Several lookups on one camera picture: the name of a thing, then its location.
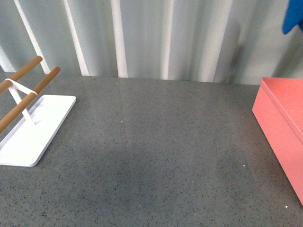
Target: blue cloth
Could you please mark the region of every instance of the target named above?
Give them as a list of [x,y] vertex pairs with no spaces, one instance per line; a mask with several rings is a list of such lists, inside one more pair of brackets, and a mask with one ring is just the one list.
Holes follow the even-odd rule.
[[303,31],[303,0],[289,0],[282,27],[283,33],[289,33],[296,25]]

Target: speckled gray surface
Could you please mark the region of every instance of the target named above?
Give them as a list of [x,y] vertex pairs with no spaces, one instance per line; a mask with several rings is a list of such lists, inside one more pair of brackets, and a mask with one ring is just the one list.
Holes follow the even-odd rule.
[[[251,111],[257,91],[59,74],[43,93],[77,102],[38,165],[0,166],[0,226],[301,226]],[[2,118],[9,92],[0,105]]]

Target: white base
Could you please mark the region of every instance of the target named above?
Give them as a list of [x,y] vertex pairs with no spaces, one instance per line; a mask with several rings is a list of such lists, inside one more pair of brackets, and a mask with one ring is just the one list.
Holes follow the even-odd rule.
[[42,96],[0,142],[0,165],[35,166],[76,102],[75,96]]

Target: wooden dowel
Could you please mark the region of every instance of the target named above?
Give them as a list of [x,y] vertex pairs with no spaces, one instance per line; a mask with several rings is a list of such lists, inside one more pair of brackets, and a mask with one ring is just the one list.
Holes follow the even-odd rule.
[[36,98],[36,94],[29,93],[22,101],[15,106],[5,117],[0,121],[0,134],[8,127],[18,115]]
[[[10,79],[17,81],[21,77],[23,77],[25,74],[27,74],[29,71],[31,71],[37,64],[39,64],[42,61],[42,57],[36,56],[33,60],[31,60],[28,64],[23,66],[21,69],[19,69],[17,72],[15,72]],[[12,82],[9,80],[5,80],[2,83],[0,83],[0,95],[6,91],[10,86],[12,86]]]
[[[55,67],[33,90],[39,94],[45,86],[60,72],[59,67]],[[1,121],[0,134],[18,117],[22,111],[36,98],[36,94],[29,93],[22,101],[15,106]]]
[[33,91],[37,92],[39,94],[43,88],[45,88],[46,85],[48,85],[49,82],[54,79],[54,77],[60,72],[60,68],[56,66],[34,89]]

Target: pink box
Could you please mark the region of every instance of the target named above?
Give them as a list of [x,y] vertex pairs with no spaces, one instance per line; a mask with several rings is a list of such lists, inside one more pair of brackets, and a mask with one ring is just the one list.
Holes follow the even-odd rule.
[[303,204],[303,79],[263,78],[252,111]]

